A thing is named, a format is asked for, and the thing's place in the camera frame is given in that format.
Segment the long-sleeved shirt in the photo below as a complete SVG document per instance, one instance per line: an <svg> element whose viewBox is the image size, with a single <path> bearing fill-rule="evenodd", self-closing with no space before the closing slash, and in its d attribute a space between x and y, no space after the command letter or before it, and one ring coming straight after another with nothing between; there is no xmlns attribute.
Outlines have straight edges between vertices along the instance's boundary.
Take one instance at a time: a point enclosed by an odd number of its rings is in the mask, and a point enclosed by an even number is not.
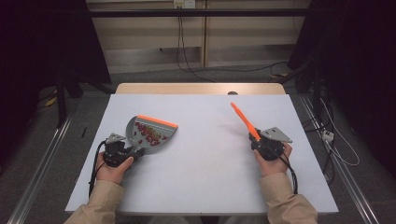
<svg viewBox="0 0 396 224"><path fill-rule="evenodd" d="M285 173L268 175L260 180L262 194L268 204L270 223L317 223L318 213L301 194L294 194ZM83 204L66 220L71 223L115 222L115 211L120 204L123 188L111 182L98 180L88 204Z"/></svg>

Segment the white tabletop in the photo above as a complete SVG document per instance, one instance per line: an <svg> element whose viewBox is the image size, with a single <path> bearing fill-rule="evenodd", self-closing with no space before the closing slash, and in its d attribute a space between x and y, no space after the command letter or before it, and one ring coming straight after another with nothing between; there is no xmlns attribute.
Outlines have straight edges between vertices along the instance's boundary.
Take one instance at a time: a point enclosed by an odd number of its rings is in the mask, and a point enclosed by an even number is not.
<svg viewBox="0 0 396 224"><path fill-rule="evenodd" d="M290 163L298 177L299 193L319 213L338 212L286 94L112 95L65 211L73 212L87 203L94 153L100 142L111 133L125 135L133 116L146 115L179 127L165 145L149 150L126 172L118 212L183 216L266 213L248 130L230 102L235 102L256 128L277 127L293 140Z"/></svg>

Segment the beige sleeve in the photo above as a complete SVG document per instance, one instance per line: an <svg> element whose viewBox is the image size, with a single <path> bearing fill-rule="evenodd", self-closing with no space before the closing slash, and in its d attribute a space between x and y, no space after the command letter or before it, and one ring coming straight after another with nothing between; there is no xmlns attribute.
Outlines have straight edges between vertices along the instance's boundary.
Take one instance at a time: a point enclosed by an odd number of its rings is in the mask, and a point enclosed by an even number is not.
<svg viewBox="0 0 396 224"><path fill-rule="evenodd" d="M98 180L88 204L80 206L65 223L114 223L122 195L120 185Z"/></svg>
<svg viewBox="0 0 396 224"><path fill-rule="evenodd" d="M286 173L260 180L270 223L318 223L318 213L304 195L294 194Z"/></svg>

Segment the person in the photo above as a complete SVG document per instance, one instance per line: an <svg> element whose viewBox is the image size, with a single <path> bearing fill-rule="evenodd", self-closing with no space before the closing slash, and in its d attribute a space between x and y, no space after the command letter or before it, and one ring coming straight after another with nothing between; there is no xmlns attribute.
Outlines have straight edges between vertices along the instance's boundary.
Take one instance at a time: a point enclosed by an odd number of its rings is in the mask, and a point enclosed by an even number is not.
<svg viewBox="0 0 396 224"><path fill-rule="evenodd" d="M282 157L286 159L292 148L287 143L284 143L284 148ZM276 224L318 223L318 213L312 204L304 195L293 193L286 174L288 167L281 160L266 161L256 149L253 152L262 173L260 185L268 205L268 221ZM97 164L103 162L103 152L101 152ZM88 203L80 206L65 223L114 223L115 211L123 193L120 182L124 172L133 162L131 157L117 168L102 166L97 172L97 183ZM228 217L224 223L228 224L237 219Z"/></svg>

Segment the electrical outlet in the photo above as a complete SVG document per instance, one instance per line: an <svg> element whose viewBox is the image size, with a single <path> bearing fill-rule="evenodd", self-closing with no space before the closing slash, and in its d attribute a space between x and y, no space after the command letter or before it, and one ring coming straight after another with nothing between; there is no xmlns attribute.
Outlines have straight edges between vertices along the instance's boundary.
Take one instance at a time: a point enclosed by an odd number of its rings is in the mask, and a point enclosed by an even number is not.
<svg viewBox="0 0 396 224"><path fill-rule="evenodd" d="M185 0L183 8L195 8L195 0Z"/></svg>
<svg viewBox="0 0 396 224"><path fill-rule="evenodd" d="M184 0L174 0L174 8L184 8Z"/></svg>

